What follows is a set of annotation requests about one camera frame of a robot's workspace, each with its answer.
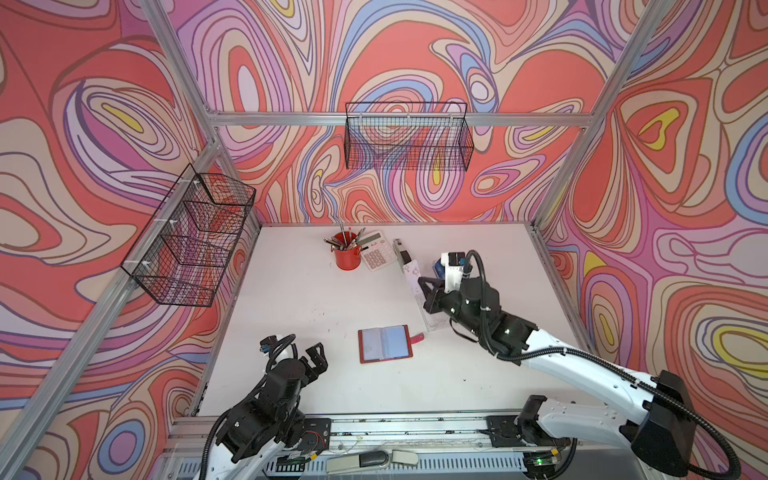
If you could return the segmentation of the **clear plastic card tray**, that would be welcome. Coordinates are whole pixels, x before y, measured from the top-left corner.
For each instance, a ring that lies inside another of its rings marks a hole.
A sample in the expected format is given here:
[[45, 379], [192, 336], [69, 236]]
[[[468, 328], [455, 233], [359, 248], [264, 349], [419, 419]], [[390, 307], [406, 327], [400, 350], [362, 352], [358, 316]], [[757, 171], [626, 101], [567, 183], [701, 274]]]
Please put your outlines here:
[[445, 313], [440, 302], [445, 297], [444, 279], [441, 280], [441, 290], [434, 294], [422, 294], [416, 297], [421, 307], [422, 319], [428, 331], [436, 331], [449, 326], [449, 315]]

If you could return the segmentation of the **pink floral credit card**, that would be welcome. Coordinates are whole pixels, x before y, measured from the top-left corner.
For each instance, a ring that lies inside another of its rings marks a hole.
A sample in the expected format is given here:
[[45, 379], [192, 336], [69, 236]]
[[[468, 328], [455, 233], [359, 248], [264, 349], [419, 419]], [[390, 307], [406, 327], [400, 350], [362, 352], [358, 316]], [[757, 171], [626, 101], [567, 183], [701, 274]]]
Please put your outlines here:
[[418, 282], [419, 278], [422, 276], [418, 261], [411, 260], [410, 262], [404, 264], [402, 271], [412, 294], [415, 297], [422, 295], [423, 292]]

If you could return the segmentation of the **red leather card holder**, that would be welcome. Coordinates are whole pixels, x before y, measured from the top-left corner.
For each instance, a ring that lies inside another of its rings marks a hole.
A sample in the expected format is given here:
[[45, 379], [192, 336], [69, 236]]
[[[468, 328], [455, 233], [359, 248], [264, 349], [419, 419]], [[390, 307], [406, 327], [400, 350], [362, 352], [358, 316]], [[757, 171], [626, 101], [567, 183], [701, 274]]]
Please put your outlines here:
[[424, 333], [411, 335], [407, 325], [359, 330], [359, 361], [369, 364], [412, 358], [413, 346], [424, 339]]

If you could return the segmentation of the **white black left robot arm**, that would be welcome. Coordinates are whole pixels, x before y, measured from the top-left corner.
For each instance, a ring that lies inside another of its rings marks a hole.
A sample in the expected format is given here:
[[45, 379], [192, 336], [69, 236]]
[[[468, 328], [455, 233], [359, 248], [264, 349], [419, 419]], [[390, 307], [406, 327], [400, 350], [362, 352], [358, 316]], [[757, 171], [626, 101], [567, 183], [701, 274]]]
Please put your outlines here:
[[273, 462], [303, 465], [327, 450], [331, 421], [309, 419], [300, 410], [302, 390], [328, 369], [320, 342], [300, 355], [296, 336], [260, 342], [264, 375], [211, 427], [197, 479], [255, 479]]

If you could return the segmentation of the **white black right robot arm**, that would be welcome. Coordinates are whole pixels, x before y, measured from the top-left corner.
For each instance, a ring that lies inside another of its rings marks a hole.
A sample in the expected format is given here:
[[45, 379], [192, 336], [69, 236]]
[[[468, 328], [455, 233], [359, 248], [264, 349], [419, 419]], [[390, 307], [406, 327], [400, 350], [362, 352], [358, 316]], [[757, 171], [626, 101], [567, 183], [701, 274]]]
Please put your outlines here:
[[656, 376], [634, 371], [569, 345], [504, 311], [497, 290], [480, 277], [464, 279], [454, 290], [428, 277], [419, 278], [418, 285], [426, 312], [446, 314], [495, 359], [558, 378], [607, 408], [600, 412], [532, 396], [518, 428], [527, 442], [541, 436], [574, 437], [629, 449], [643, 463], [669, 476], [740, 477], [742, 466], [734, 448], [695, 411], [679, 376], [669, 371]]

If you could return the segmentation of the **blue credit card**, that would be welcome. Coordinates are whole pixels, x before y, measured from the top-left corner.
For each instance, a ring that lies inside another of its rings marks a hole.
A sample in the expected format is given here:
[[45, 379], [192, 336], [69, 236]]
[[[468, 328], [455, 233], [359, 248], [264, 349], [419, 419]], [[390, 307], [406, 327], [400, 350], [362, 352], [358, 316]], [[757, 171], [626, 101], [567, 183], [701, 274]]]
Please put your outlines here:
[[445, 279], [445, 267], [441, 260], [437, 260], [434, 263], [433, 270], [438, 279]]

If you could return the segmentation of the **black silver stapler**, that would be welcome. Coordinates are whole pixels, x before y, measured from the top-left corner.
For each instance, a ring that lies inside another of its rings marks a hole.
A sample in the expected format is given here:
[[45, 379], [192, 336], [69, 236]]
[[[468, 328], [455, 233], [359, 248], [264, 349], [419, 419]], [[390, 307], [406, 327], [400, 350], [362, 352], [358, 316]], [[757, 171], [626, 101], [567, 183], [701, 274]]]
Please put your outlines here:
[[399, 238], [393, 241], [393, 250], [397, 255], [398, 263], [401, 268], [412, 262], [412, 257]]

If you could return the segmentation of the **white calculator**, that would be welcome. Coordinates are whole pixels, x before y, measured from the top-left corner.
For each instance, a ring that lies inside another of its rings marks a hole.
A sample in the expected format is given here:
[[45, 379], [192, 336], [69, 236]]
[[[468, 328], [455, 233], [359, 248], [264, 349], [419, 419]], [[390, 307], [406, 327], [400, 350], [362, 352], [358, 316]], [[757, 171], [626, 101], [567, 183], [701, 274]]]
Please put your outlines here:
[[397, 261], [397, 254], [382, 231], [364, 233], [358, 244], [362, 262], [370, 271], [378, 271]]

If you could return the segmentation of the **red pen cup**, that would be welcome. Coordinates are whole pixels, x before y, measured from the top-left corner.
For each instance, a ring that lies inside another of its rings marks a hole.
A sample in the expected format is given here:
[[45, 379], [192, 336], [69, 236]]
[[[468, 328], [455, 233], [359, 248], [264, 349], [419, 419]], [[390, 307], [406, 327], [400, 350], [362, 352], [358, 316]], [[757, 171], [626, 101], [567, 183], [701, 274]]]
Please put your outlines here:
[[336, 266], [344, 271], [352, 271], [361, 264], [361, 247], [348, 251], [333, 250]]

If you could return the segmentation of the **pens in cup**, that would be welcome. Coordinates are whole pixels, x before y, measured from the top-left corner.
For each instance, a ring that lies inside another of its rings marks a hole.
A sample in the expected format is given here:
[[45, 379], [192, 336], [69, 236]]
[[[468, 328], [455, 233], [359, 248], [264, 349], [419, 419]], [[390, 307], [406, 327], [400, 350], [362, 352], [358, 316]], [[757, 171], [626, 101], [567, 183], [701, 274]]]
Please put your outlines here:
[[354, 232], [353, 230], [341, 230], [340, 233], [333, 238], [324, 238], [323, 241], [329, 245], [332, 250], [354, 250], [360, 246], [360, 238], [365, 231], [365, 227], [359, 229], [357, 232]]

